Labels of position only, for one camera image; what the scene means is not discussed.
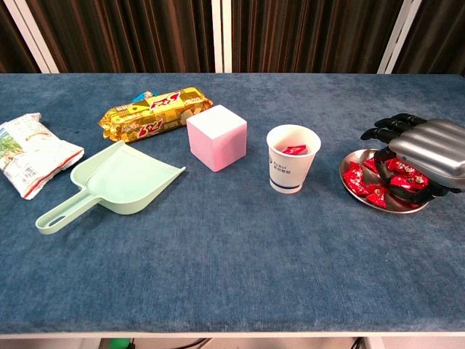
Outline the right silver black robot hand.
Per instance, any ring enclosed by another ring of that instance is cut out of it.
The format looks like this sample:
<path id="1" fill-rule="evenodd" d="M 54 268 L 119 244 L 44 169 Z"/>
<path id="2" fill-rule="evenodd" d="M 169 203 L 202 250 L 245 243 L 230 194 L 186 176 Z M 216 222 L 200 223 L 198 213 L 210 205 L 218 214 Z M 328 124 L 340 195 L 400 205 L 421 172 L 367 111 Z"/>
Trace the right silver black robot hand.
<path id="1" fill-rule="evenodd" d="M 399 113 L 379 120 L 361 140 L 377 139 L 387 146 L 374 153 L 376 169 L 389 192 L 410 204 L 422 205 L 449 192 L 464 191 L 464 128 L 444 119 L 425 120 Z M 398 160 L 428 178 L 416 192 L 394 184 L 387 162 Z"/>

